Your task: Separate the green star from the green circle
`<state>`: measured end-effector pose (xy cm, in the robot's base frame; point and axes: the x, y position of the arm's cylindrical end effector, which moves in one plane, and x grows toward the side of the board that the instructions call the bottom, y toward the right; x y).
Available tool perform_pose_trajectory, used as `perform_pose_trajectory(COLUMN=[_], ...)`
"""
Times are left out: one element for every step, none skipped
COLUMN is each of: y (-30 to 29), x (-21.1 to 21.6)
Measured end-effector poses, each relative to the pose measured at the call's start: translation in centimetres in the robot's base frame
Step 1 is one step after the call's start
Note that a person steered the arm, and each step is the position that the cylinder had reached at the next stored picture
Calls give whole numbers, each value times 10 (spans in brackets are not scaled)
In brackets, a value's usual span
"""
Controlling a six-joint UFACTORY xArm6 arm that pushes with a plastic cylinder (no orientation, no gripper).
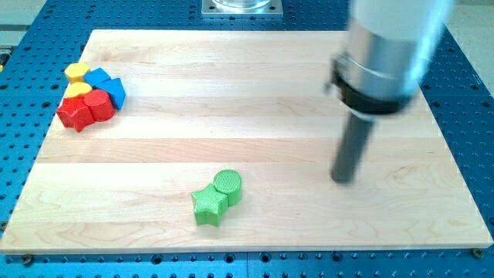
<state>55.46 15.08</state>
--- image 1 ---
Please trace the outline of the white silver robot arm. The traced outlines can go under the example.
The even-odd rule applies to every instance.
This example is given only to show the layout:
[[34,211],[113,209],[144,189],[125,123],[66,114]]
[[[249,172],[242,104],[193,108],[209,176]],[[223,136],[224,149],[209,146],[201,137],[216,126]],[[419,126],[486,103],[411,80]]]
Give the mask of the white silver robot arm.
[[452,0],[353,0],[343,52],[333,61],[341,100],[363,115],[403,110],[444,32]]

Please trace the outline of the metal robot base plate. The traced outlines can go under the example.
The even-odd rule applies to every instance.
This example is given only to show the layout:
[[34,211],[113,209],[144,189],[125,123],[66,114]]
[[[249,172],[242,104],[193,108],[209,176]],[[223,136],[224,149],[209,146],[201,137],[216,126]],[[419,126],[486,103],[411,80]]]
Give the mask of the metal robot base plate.
[[202,0],[203,18],[224,17],[280,17],[282,0]]

